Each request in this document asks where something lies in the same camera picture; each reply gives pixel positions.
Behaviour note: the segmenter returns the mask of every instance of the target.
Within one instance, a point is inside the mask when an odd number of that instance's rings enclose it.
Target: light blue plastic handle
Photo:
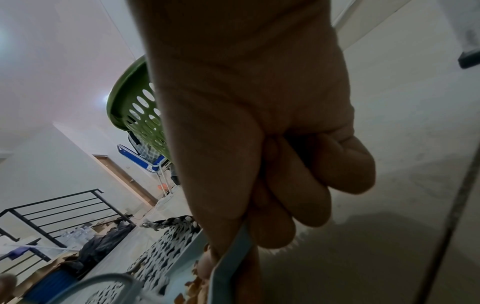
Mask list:
[[[233,243],[213,269],[208,289],[208,304],[234,304],[231,278],[252,247],[247,225],[243,224]]]

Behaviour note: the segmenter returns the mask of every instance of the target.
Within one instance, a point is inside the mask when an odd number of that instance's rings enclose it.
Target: tile grout line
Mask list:
[[[480,170],[480,145],[478,145],[473,160],[463,178],[460,188],[458,189],[453,205],[448,213],[445,221],[444,234],[434,251],[433,258],[427,268],[425,276],[421,282],[420,288],[416,294],[414,304],[425,304],[437,278],[437,274],[442,265],[442,261],[447,253],[448,247],[454,235],[454,232],[460,222],[465,207],[467,205],[470,193],[472,192],[475,181]]]

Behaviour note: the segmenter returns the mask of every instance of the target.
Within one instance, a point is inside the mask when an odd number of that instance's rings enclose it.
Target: doorway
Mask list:
[[[151,195],[148,191],[145,190],[137,181],[135,181],[131,176],[129,176],[122,168],[120,168],[117,164],[112,162],[106,155],[94,155],[96,159],[100,161],[110,172],[118,176],[128,188],[135,191],[138,195],[140,195],[147,203],[151,206],[155,206],[157,204],[158,199],[156,199],[153,195]]]

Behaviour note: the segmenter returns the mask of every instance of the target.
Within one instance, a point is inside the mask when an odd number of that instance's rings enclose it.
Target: laundry basket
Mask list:
[[[117,80],[108,96],[106,111],[113,125],[132,131],[171,160],[144,56]]]

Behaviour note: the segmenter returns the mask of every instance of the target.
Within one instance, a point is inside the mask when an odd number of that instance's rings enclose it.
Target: black and white patterned fabric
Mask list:
[[[168,230],[130,266],[127,272],[142,264],[143,267],[133,274],[134,278],[143,282],[144,290],[163,294],[168,283],[165,278],[166,272],[201,228],[191,216],[186,215],[152,222],[150,227]],[[121,284],[113,283],[93,294],[86,304],[110,304],[121,287]]]

